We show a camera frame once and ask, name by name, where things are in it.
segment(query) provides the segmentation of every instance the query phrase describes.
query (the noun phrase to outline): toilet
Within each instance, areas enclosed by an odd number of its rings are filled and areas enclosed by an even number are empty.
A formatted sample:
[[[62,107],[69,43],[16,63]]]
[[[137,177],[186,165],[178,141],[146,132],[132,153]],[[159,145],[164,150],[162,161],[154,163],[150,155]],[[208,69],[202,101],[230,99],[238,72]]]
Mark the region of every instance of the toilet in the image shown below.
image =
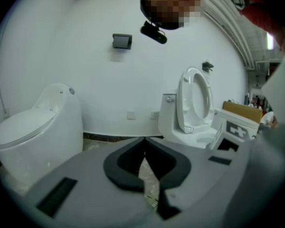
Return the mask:
[[[0,124],[0,161],[26,185],[80,153],[82,145],[81,108],[67,85],[49,85],[31,109]]]
[[[203,94],[203,115],[195,109],[194,84],[199,85]],[[211,128],[213,117],[210,84],[198,69],[189,67],[180,77],[177,91],[163,94],[158,127],[164,139],[170,142],[205,148],[217,133]]]

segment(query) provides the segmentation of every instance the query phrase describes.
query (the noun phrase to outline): open toilet lid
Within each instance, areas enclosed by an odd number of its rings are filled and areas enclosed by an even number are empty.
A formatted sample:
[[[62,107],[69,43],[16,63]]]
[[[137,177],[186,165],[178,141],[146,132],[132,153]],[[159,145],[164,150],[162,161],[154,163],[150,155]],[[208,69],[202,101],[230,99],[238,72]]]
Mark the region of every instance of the open toilet lid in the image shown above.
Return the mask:
[[[40,133],[55,113],[40,108],[20,112],[0,124],[0,149],[22,143]]]
[[[194,108],[193,79],[198,79],[199,87],[205,99],[205,115],[198,116]],[[210,84],[204,75],[195,67],[189,67],[180,77],[177,91],[177,118],[180,128],[185,133],[191,133],[194,129],[210,127],[214,117],[213,95]]]

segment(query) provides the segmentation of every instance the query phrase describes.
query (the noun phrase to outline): wall outlet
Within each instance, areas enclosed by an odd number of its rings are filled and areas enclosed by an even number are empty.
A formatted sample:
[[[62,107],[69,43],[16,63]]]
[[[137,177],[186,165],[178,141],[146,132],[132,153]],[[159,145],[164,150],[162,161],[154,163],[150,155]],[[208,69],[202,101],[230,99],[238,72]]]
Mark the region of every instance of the wall outlet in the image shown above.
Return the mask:
[[[128,120],[135,120],[135,112],[127,112]]]
[[[150,114],[150,119],[151,120],[158,120],[159,115],[160,115],[160,112],[152,111]]]
[[[7,119],[10,117],[10,110],[8,108],[3,109],[3,119]]]

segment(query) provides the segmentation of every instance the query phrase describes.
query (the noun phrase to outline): white wall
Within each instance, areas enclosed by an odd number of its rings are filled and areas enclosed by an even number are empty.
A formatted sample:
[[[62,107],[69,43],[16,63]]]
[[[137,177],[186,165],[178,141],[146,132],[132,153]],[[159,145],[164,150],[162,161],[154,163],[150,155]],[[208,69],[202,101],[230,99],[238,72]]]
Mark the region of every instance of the white wall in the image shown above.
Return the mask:
[[[11,114],[30,108],[42,89],[65,83],[78,93],[84,131],[156,135],[163,93],[205,59],[216,107],[244,101],[246,72],[228,39],[208,19],[166,31],[161,45],[140,33],[139,0],[23,0],[10,18],[0,54],[0,81]],[[133,35],[131,50],[112,48],[113,33]],[[126,111],[136,120],[127,120]]]
[[[263,98],[264,98],[264,93],[262,92],[261,89],[252,88],[252,96],[253,96],[253,97],[258,96],[258,97],[260,97],[261,99],[263,99]]]

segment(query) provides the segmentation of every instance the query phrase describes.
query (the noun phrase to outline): black camera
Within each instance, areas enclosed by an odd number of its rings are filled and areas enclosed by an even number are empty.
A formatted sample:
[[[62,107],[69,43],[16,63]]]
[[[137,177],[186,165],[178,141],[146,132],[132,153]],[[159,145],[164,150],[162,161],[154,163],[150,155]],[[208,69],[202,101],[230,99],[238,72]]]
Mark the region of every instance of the black camera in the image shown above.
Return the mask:
[[[160,29],[147,21],[144,23],[143,27],[141,27],[141,33],[156,40],[161,44],[165,44],[167,42],[167,38],[159,32]]]

